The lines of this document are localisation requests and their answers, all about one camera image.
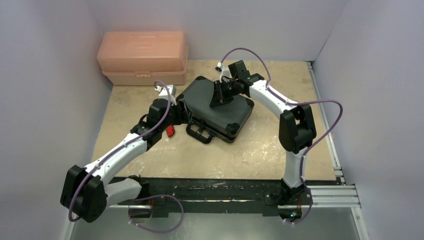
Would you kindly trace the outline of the black poker set case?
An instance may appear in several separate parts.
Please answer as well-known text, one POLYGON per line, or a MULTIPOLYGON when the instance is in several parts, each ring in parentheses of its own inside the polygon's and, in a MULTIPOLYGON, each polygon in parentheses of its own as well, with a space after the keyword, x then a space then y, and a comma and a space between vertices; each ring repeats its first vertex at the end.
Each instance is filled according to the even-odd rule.
POLYGON ((188 113, 186 133, 204 144, 214 137, 233 143, 251 116, 255 103, 242 95, 232 102, 210 107, 214 83, 198 76, 186 87, 176 100, 183 104, 188 113))

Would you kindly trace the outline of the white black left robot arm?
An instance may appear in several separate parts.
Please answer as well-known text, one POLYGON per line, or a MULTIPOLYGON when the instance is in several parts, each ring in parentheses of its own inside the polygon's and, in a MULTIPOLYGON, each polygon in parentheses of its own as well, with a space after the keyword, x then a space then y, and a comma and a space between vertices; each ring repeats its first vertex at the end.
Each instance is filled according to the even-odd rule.
POLYGON ((84 167, 72 166, 60 196, 60 204, 68 209, 68 220, 95 221, 107 207, 112 196, 107 193, 108 184, 117 173, 161 140, 169 126, 188 123, 189 116, 183 100, 157 98, 118 145, 84 167))

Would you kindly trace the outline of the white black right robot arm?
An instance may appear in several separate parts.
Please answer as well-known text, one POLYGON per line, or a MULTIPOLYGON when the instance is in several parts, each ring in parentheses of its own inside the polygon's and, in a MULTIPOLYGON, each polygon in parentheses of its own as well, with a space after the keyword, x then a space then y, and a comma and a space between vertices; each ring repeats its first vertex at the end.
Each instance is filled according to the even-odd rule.
POLYGON ((278 118, 278 139, 286 151, 279 200, 294 203, 305 190, 306 151, 317 136, 311 106, 291 102, 261 75, 251 74, 242 60, 228 66, 218 62, 215 69, 220 77, 213 83, 211 108, 229 104, 235 96, 245 95, 261 103, 278 118))

